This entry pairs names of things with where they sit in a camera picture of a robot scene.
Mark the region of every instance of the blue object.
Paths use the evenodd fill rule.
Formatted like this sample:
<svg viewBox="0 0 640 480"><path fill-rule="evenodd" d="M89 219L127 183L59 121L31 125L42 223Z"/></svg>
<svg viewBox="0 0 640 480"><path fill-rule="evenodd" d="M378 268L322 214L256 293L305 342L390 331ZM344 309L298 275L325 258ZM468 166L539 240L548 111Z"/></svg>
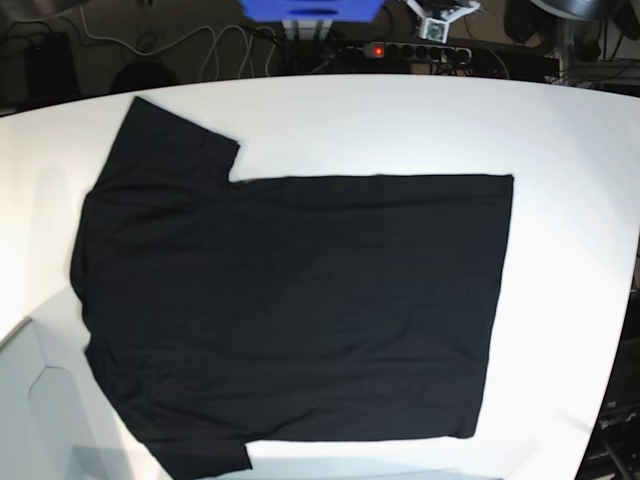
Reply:
<svg viewBox="0 0 640 480"><path fill-rule="evenodd" d="M371 22L384 0L240 0L256 22L338 20Z"/></svg>

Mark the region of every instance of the power strip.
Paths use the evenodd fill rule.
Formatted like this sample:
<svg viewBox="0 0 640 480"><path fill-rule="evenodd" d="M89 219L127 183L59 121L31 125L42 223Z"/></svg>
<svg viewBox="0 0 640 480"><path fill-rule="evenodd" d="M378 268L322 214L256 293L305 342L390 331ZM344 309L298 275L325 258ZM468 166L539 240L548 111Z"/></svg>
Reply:
<svg viewBox="0 0 640 480"><path fill-rule="evenodd" d="M421 43L372 42L362 47L367 58L412 63L468 65L473 53L468 48L440 47Z"/></svg>

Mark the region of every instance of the white surface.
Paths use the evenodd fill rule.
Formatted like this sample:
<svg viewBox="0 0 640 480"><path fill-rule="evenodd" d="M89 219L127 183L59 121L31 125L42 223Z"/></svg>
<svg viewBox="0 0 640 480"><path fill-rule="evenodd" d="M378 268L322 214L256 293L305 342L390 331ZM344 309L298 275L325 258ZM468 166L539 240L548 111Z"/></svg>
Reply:
<svg viewBox="0 0 640 480"><path fill-rule="evenodd" d="M514 480L553 471L553 478L574 478L628 299L640 224L640 101L518 82L404 76L251 80L141 96L238 140L233 181L378 173L515 176L476 436L257 442L249 447L256 465L274 457L360 458L393 463L399 471L448 468ZM7 287L0 292L0 338L22 313L68 284L83 195L106 160L131 97L0 119L0 187L6 187L0 189L0 208L9 213L0 219L0 281ZM54 300L34 318L71 352L68 368L86 374L78 305L68 291ZM90 377L79 381L96 441L131 449L137 478L155 480L148 455L118 420L118 436L103 440L87 400L98 395L97 387ZM265 475L258 468L235 476Z"/></svg>
<svg viewBox="0 0 640 480"><path fill-rule="evenodd" d="M35 325L23 326L1 353L0 478L58 480L29 409L30 389L45 368Z"/></svg>

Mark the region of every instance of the cable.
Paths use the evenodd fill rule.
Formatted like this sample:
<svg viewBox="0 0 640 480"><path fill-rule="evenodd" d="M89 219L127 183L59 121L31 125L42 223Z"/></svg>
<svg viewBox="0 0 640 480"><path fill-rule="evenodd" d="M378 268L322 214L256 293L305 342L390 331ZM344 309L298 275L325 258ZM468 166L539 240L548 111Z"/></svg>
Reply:
<svg viewBox="0 0 640 480"><path fill-rule="evenodd" d="M464 26L467 29L467 35L469 35L469 38L474 42L476 42L478 45L482 46L485 50L491 53L491 55L496 57L496 60L498 60L498 62L500 62L500 65L502 66L502 70L504 71L505 77L507 77L507 80L511 80L511 75L509 75L509 70L507 69L507 66L504 64L502 59L498 56L498 54L494 52L493 49L489 47L489 45L485 44L484 42L478 40L476 37L473 36L466 16L464 17Z"/></svg>
<svg viewBox="0 0 640 480"><path fill-rule="evenodd" d="M609 38L609 21L604 20L604 40L602 41L602 59L607 59L607 38Z"/></svg>
<svg viewBox="0 0 640 480"><path fill-rule="evenodd" d="M618 43L616 43L616 46L613 49L613 53L609 57L609 60L614 60L616 58L616 55L618 54L618 50L620 50L620 45L622 45L623 38L624 38L624 34L621 33L620 37L618 38Z"/></svg>
<svg viewBox="0 0 640 480"><path fill-rule="evenodd" d="M147 43L142 43L147 37L151 37L153 40L149 40ZM142 35L138 37L136 40L136 50L140 50L141 52L152 50L156 44L158 43L159 37L155 32L144 32Z"/></svg>
<svg viewBox="0 0 640 480"><path fill-rule="evenodd" d="M9 32L10 32L11 30L13 30L13 28L14 28L16 25L17 25L17 23L16 23L16 22L13 22L11 25L9 25L9 26L7 27L7 29L6 29L4 32L2 32L2 34L0 35L0 39L2 39L2 37L6 37L7 35L9 35Z"/></svg>
<svg viewBox="0 0 640 480"><path fill-rule="evenodd" d="M242 59L242 63L240 64L240 70L238 71L237 78L242 78L242 72L244 71L245 66L247 65L247 62L249 62L249 66L251 68L251 76L255 78L255 73L253 71L253 62L251 61L251 47L253 46L253 37L249 39L249 37L247 37L247 32L245 32L245 30L240 25L228 25L224 27L218 34L218 38L213 42L212 48L215 49L218 46L218 42L222 39L223 35L230 30L238 30L242 34L244 38L245 46L247 47L247 53L245 54L244 58ZM216 71L216 78L215 78L216 82L218 81L219 77L220 77L220 69L218 68Z"/></svg>
<svg viewBox="0 0 640 480"><path fill-rule="evenodd" d="M593 65L578 65L575 67L569 67L569 68L565 68L564 70L560 70L556 75L548 75L549 77L555 77L557 76L557 80L556 83L554 85L561 85L560 82L567 80L569 78L569 75L571 74L571 72L575 72L576 70L591 70L591 69L595 69L597 68L598 70L621 70L621 72L618 72L618 74L616 74L616 76L626 72L627 70L636 70L636 69L640 69L640 65L638 65L638 63L640 63L640 60L633 60L633 59L629 59L629 65L599 65L598 67L594 67Z"/></svg>
<svg viewBox="0 0 640 480"><path fill-rule="evenodd" d="M215 57L215 63L216 63L216 79L217 76L220 73L220 65L218 62L218 56L216 53L216 45L218 43L218 37L216 36L216 32L213 30L213 28L209 27L208 25L203 25L201 27L197 27L193 30L191 30L189 33L183 35L182 37L180 37L178 40L171 42L167 45L165 45L164 47L158 48L156 50L153 51L149 51L149 52L140 52L138 50L136 50L135 48L133 48L131 45L123 42L122 40L119 40L117 38L112 38L112 37L99 37L97 35L93 35L89 32L89 28L87 27L87 19L85 17L85 13L84 13L84 6L80 6L80 15L82 17L82 26L84 27L84 33L86 33L87 37L91 38L92 40L98 40L98 41L107 41L107 42L114 42L114 43L118 43L120 45L122 45L123 47L125 47L126 49L130 50L132 53L140 56L140 57L152 57L155 55L158 55L159 53L162 52L166 52L167 50L170 50L171 48L175 47L176 45L181 44L182 42L184 42L186 39L192 37L193 35L195 35L198 32L201 31L208 31L209 33L211 33L211 37L213 38L213 41L211 42L211 48L209 49L209 52L207 53L207 56L205 57L204 61L202 62L202 66L200 67L200 70L198 71L198 81L202 81L202 78L204 76L204 70L207 67L207 64L209 63L209 60L211 59L211 56L213 55Z"/></svg>
<svg viewBox="0 0 640 480"><path fill-rule="evenodd" d="M260 28L258 28L258 31L261 31L261 30L267 30L268 32L271 33L271 35L273 35L274 38L276 36L276 32L271 27L260 27ZM267 57L267 61L264 64L264 74L267 77L271 76L271 74L269 73L269 65L271 64L271 59L273 58L273 54L275 53L276 48L277 48L277 44L274 42L273 45L271 45L271 51L269 52L269 56Z"/></svg>
<svg viewBox="0 0 640 480"><path fill-rule="evenodd" d="M391 37L391 35L393 35L393 32L395 31L396 27L395 27L395 22L393 20L393 13L391 13L391 10L389 10L389 7L387 7L386 5L382 5L382 8L380 8L381 12L385 12L387 14L387 33L384 34L384 36L382 37L376 37L373 39L374 42L381 42L384 40L387 40L389 37Z"/></svg>
<svg viewBox="0 0 640 480"><path fill-rule="evenodd" d="M0 57L0 62L8 62L10 60L13 60L14 58L18 58L19 56L23 55L24 52L26 52L31 46L33 46L33 42L31 41L31 38L28 36L23 36L23 35L11 35L11 36L5 36L2 39L0 39L0 45L2 45L5 42L8 42L10 40L25 40L29 43L29 46L23 50L19 50L18 52L15 52L11 55L7 55L6 57Z"/></svg>
<svg viewBox="0 0 640 480"><path fill-rule="evenodd" d="M247 33L249 33L249 35L252 35L253 37L259 40L267 40L271 42L272 44L271 51L269 52L269 56L267 57L267 61L264 66L265 76L270 77L271 74L269 73L269 66L271 64L271 60L273 58L273 54L275 53L276 48L280 51L280 54L284 56L284 53L283 53L284 48L278 42L278 36L276 35L275 30L267 26L258 27L257 29L249 27L247 25L242 25L242 24L238 26L243 30L245 30ZM263 30L269 32L271 35L265 35L264 33L262 33Z"/></svg>
<svg viewBox="0 0 640 480"><path fill-rule="evenodd" d="M600 77L600 78L595 78L595 79L585 78L585 79L579 80L578 83L576 83L576 85L578 85L579 83L582 83L582 82L598 83L598 82L604 82L604 81L608 81L608 80L615 80L616 78L620 77L627 70L640 68L640 67L636 66L637 63L638 63L638 61L636 61L634 63L630 63L629 65L627 65L625 67L617 67L617 68L620 68L620 71L618 73L616 73L615 75L611 75L610 77ZM638 77L627 77L627 79L628 80L637 80Z"/></svg>
<svg viewBox="0 0 640 480"><path fill-rule="evenodd" d="M325 60L324 62L322 62L320 65L318 65L313 70L309 70L305 75L314 75L314 74L322 71L330 63L331 63L331 60Z"/></svg>
<svg viewBox="0 0 640 480"><path fill-rule="evenodd" d="M11 26L7 29L7 31L6 31L5 33L7 33L10 29L12 29L12 28L13 28L14 26L16 26L16 25L42 25L43 27L46 27L46 28L47 28L47 32L48 32L48 33L53 33L53 28L51 28L51 25L49 25L49 24L48 24L48 23L46 23L46 22L41 22L41 21L39 21L39 20L33 20L33 21L28 21L28 22L27 22L27 21L22 22L22 21L20 21L20 20L16 20L16 21L15 21L15 23L14 23L13 25L11 25Z"/></svg>
<svg viewBox="0 0 640 480"><path fill-rule="evenodd" d="M60 20L64 20L66 23L68 23L75 36L76 36L76 40L78 41L78 45L80 45L82 48L93 48L93 47L112 47L113 45L119 45L120 47L122 45L120 45L117 42L96 42L96 43L90 43L90 44L86 44L84 43L83 39L82 39L82 35L80 34L80 30L78 30L78 27L76 27L76 24L73 23L71 20L69 20L67 17L58 17Z"/></svg>
<svg viewBox="0 0 640 480"><path fill-rule="evenodd" d="M3 37L0 37L0 45L10 40L27 40L31 45L33 45L33 42L31 41L31 37L39 37L41 35L46 36L48 35L48 33L40 32L40 33L30 33L29 35L5 35Z"/></svg>
<svg viewBox="0 0 640 480"><path fill-rule="evenodd" d="M622 475L622 478L624 480L633 480L633 475L631 474L631 472L629 472L629 469L625 466L624 462L618 455L618 452L616 452L615 449L613 448L613 445L611 445L609 441L605 438L604 433L601 433L599 437L600 437L600 442L602 443L602 446L605 448L605 450L611 457L611 460L613 460L613 463L616 464L616 467L618 468L618 471Z"/></svg>

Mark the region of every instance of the t-shirt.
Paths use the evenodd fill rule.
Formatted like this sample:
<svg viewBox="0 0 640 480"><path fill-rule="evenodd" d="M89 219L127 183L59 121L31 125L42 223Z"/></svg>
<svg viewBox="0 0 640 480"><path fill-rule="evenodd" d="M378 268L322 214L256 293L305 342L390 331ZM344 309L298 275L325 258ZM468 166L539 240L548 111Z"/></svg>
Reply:
<svg viewBox="0 0 640 480"><path fill-rule="evenodd" d="M238 148L136 99L86 196L71 280L132 434L175 480L259 439L472 436L513 177L233 184Z"/></svg>

